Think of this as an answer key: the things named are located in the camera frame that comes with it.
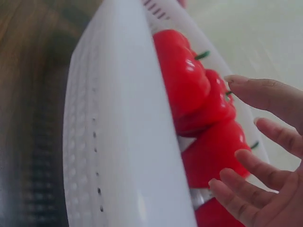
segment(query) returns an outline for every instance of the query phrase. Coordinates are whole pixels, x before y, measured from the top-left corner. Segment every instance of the finger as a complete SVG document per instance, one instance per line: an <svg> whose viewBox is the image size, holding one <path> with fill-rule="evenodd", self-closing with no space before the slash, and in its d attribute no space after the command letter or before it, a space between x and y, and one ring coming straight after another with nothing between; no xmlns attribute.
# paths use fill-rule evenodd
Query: finger
<svg viewBox="0 0 303 227"><path fill-rule="evenodd" d="M255 125L260 132L282 146L289 153L299 158L303 158L303 138L298 132L282 127L266 118L256 119Z"/></svg>
<svg viewBox="0 0 303 227"><path fill-rule="evenodd" d="M210 189L222 206L247 227L254 226L259 209L236 196L222 181L213 179Z"/></svg>
<svg viewBox="0 0 303 227"><path fill-rule="evenodd" d="M237 196L260 209L269 204L276 195L248 183L232 169L223 169L220 172L220 177L221 181Z"/></svg>
<svg viewBox="0 0 303 227"><path fill-rule="evenodd" d="M231 75L225 78L231 91L243 102L267 110L294 126L303 135L303 92L270 79L248 79Z"/></svg>
<svg viewBox="0 0 303 227"><path fill-rule="evenodd" d="M255 175L266 187L273 190L281 190L290 171L279 170L267 164L247 150L238 150L235 153L237 160L253 175Z"/></svg>

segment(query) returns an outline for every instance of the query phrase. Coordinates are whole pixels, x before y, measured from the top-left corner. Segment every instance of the fingernail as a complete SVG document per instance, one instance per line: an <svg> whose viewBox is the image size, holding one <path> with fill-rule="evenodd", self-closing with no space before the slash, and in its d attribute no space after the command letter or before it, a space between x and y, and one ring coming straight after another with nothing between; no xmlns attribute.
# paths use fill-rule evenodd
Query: fingernail
<svg viewBox="0 0 303 227"><path fill-rule="evenodd" d="M259 117L256 117L256 118L254 119L254 124L255 124L255 125L257 125L257 121L258 121L259 119L260 119Z"/></svg>
<svg viewBox="0 0 303 227"><path fill-rule="evenodd" d="M240 75L229 75L229 76L225 76L224 80L228 83L244 84L245 82L248 81L248 78Z"/></svg>
<svg viewBox="0 0 303 227"><path fill-rule="evenodd" d="M208 182L208 185L211 186L211 184L212 184L212 182L214 182L214 180L215 180L214 178L211 179L211 180Z"/></svg>
<svg viewBox="0 0 303 227"><path fill-rule="evenodd" d="M237 150L234 155L237 156L237 154L240 152L241 150Z"/></svg>

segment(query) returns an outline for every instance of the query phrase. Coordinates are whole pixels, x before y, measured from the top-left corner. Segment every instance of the green pepper stem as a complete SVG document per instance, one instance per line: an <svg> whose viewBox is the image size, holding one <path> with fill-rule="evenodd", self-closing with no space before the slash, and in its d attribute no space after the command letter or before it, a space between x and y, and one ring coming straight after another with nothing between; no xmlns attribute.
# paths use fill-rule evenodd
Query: green pepper stem
<svg viewBox="0 0 303 227"><path fill-rule="evenodd" d="M210 51L205 51L204 53L197 55L195 57L195 60L200 60L200 59L206 58L209 54L210 54Z"/></svg>
<svg viewBox="0 0 303 227"><path fill-rule="evenodd" d="M259 146L259 141L257 141L257 142L255 142L254 143L254 145L252 145L251 147L250 147L250 149L255 149L257 146Z"/></svg>
<svg viewBox="0 0 303 227"><path fill-rule="evenodd" d="M228 91L225 93L225 95L229 96L230 94L232 94L232 91Z"/></svg>

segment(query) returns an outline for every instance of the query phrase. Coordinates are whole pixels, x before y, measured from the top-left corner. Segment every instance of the perforated plastic side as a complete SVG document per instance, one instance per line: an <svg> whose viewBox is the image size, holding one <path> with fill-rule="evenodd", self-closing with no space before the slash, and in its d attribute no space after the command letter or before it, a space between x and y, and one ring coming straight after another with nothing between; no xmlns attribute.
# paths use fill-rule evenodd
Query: perforated plastic side
<svg viewBox="0 0 303 227"><path fill-rule="evenodd" d="M66 208L71 227L105 226L96 156L98 124L99 46L93 19L72 56L67 85L63 130L63 174Z"/></svg>

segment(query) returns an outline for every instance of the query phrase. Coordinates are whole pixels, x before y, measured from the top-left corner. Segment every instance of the blurry background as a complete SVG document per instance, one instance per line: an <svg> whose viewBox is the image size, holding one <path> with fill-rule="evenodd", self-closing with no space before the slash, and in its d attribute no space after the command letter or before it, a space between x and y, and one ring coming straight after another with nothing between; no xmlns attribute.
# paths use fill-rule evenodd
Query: blurry background
<svg viewBox="0 0 303 227"><path fill-rule="evenodd" d="M303 89L303 1L188 0L187 10L233 73ZM253 114L280 122L264 111ZM273 165L298 167L299 159L263 138Z"/></svg>

